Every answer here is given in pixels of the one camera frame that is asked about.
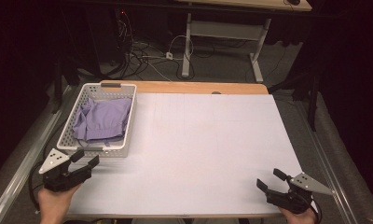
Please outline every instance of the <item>white plastic basket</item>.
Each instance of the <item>white plastic basket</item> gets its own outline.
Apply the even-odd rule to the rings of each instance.
[[[73,110],[65,123],[62,135],[59,138],[58,149],[66,150],[68,153],[74,153],[83,148],[85,155],[94,157],[127,157],[129,153],[129,143],[131,141],[131,128],[136,110],[136,85],[118,84],[118,83],[87,83],[82,87],[81,92],[76,99]],[[115,100],[121,98],[131,98],[131,111],[129,113],[128,124],[124,137],[121,141],[111,142],[110,146],[104,143],[94,143],[84,146],[81,141],[73,137],[73,124],[76,120],[76,112],[81,105],[87,103],[88,99],[94,101]]]

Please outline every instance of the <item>electrical outlet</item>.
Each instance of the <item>electrical outlet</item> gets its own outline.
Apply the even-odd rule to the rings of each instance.
[[[166,52],[166,58],[169,59],[169,60],[172,60],[173,59],[173,54],[170,53],[170,52]]]

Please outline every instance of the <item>desk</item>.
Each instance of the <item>desk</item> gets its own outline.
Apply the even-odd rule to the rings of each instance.
[[[311,11],[311,6],[306,0],[301,0],[297,6],[286,4],[286,0],[178,0],[189,4],[209,4],[223,5],[230,7],[257,7],[268,10],[288,10],[288,11]],[[244,25],[212,21],[194,21],[191,13],[187,15],[186,21],[186,48],[183,60],[182,76],[189,76],[190,63],[190,37],[192,35],[236,38],[257,41],[254,53],[250,54],[251,65],[257,83],[263,82],[263,77],[258,64],[258,56],[262,50],[266,35],[268,33],[271,19],[266,19],[263,25]]]
[[[129,156],[101,159],[73,198],[69,217],[279,215],[256,179],[286,192],[273,168],[301,170],[264,86],[132,83],[138,93]],[[238,94],[224,94],[233,90]]]

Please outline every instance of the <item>purple cloth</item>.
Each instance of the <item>purple cloth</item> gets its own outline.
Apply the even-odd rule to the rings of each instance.
[[[76,112],[74,138],[89,141],[123,136],[130,110],[129,98],[98,102],[89,98]]]

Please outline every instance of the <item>white table surface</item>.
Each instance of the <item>white table surface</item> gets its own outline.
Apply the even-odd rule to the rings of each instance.
[[[127,158],[101,158],[69,217],[278,215],[256,187],[301,172],[271,95],[137,93]],[[70,169],[85,165],[81,159]]]

